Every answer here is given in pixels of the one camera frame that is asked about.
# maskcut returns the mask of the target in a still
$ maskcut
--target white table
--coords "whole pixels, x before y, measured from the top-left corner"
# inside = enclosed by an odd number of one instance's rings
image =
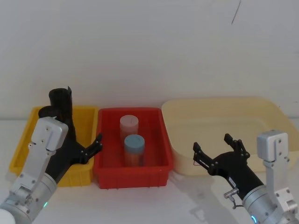
[[[299,127],[299,119],[292,120]],[[25,124],[0,121],[0,203],[14,180],[8,166]],[[265,182],[265,173],[258,176]],[[299,162],[289,171],[289,186],[299,203]],[[34,224],[252,224],[244,208],[233,210],[223,198],[230,189],[221,177],[173,172],[167,186],[160,188],[104,190],[96,183],[58,188]]]

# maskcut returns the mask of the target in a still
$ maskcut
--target plastic bin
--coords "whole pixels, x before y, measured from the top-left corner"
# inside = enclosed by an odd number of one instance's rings
[[[144,166],[125,167],[120,118],[139,119],[138,134],[145,138]],[[98,133],[103,150],[95,156],[94,172],[101,189],[165,186],[172,170],[171,147],[162,112],[158,108],[110,108],[99,111]]]
[[[38,120],[38,111],[41,107],[32,109],[19,145],[10,162],[9,170],[19,175],[23,169],[28,155],[28,143]],[[93,106],[74,106],[73,121],[76,128],[77,141],[84,147],[93,143],[96,137],[98,108]],[[93,162],[91,158],[88,164],[76,164],[66,172],[60,180],[59,187],[72,187],[89,185],[93,179]]]
[[[193,144],[198,142],[211,158],[232,151],[225,133],[241,139],[250,153],[248,166],[254,172],[265,170],[258,158],[257,136],[271,129],[289,135],[289,167],[299,158],[299,132],[271,101],[258,97],[199,98],[171,100],[162,106],[163,117],[172,146],[174,170],[183,175],[208,175],[193,165]]]

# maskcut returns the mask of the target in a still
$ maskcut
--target white wall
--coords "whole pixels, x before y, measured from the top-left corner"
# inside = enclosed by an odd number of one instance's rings
[[[299,1],[3,0],[0,118],[76,104],[263,96],[299,115]]]

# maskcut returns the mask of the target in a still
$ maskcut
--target white lid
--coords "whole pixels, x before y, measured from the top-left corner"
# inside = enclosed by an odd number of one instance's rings
[[[15,224],[15,220],[12,214],[9,211],[0,209],[0,220],[5,224]]]
[[[121,117],[120,127],[122,130],[138,130],[138,118],[134,115],[125,115]]]

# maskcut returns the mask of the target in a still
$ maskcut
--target metal bracket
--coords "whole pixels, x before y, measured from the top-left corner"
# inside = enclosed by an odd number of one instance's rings
[[[30,194],[41,181],[50,157],[62,146],[67,132],[68,126],[54,118],[37,121],[25,165],[10,189],[11,194],[20,198],[20,203],[30,200]]]
[[[243,205],[236,205],[235,204],[235,199],[233,197],[233,195],[236,195],[239,193],[239,189],[238,188],[234,188],[228,192],[226,192],[223,196],[225,199],[229,199],[233,204],[233,209],[236,209],[237,207],[243,207]]]
[[[287,186],[288,134],[269,131],[257,138],[258,157],[266,166],[267,192],[271,201],[277,205],[281,214],[297,213],[298,205]]]

